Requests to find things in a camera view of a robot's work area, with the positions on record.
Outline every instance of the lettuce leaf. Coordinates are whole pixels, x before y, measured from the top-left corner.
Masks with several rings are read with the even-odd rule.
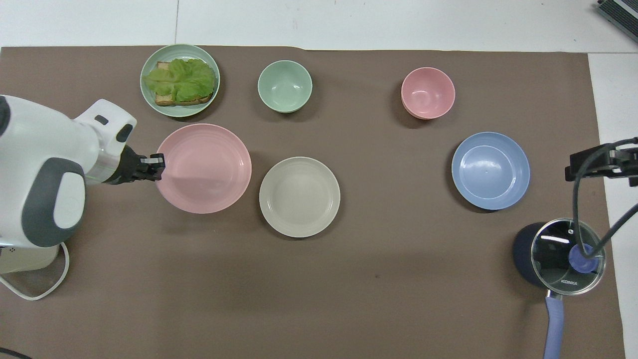
[[[175,102],[206,97],[215,83],[211,68],[200,59],[175,59],[168,64],[168,70],[155,68],[142,79],[151,91],[160,96],[171,94]]]

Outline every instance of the light green plate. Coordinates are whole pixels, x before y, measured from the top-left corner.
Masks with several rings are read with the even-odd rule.
[[[211,67],[212,72],[215,74],[215,85],[212,90],[212,97],[210,101],[190,106],[158,106],[155,104],[155,92],[151,91],[148,86],[144,84],[142,77],[148,75],[151,70],[156,68],[158,61],[171,62],[174,59],[200,59]],[[144,63],[144,67],[142,68],[142,73],[140,74],[140,89],[142,90],[142,96],[144,96],[144,100],[146,100],[146,102],[157,112],[171,117],[192,116],[204,110],[217,96],[217,92],[219,92],[220,82],[221,77],[219,76],[219,68],[217,67],[217,63],[215,62],[215,60],[213,60],[211,55],[197,46],[188,45],[185,43],[169,45],[166,47],[162,47],[160,50],[157,50],[153,55],[149,57],[148,60],[146,60],[146,63]]]

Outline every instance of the pink plate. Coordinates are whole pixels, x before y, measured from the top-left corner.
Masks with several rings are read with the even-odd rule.
[[[452,108],[455,96],[450,77],[433,67],[422,67],[410,72],[401,85],[403,107],[420,119],[443,116]]]
[[[252,166],[244,143],[231,131],[208,123],[184,126],[161,143],[166,169],[159,192],[180,210],[214,213],[244,194]]]

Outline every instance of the white floor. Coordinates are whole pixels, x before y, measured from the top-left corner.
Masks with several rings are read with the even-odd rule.
[[[109,0],[0,1],[0,47],[287,45],[305,49],[586,52],[600,141],[638,135],[638,43],[596,1]],[[583,149],[590,144],[583,144]],[[609,220],[638,202],[606,180]],[[616,235],[616,280],[628,359],[638,359],[638,218]]]

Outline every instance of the saucepan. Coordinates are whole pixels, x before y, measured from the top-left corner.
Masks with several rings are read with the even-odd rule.
[[[538,222],[521,229],[514,241],[514,263],[520,274],[547,290],[549,324],[544,359],[560,357],[565,321],[563,296],[592,290],[605,270],[605,250],[586,259],[574,236],[574,226],[569,218]],[[599,238],[587,224],[580,222],[580,228],[584,248],[591,251]]]

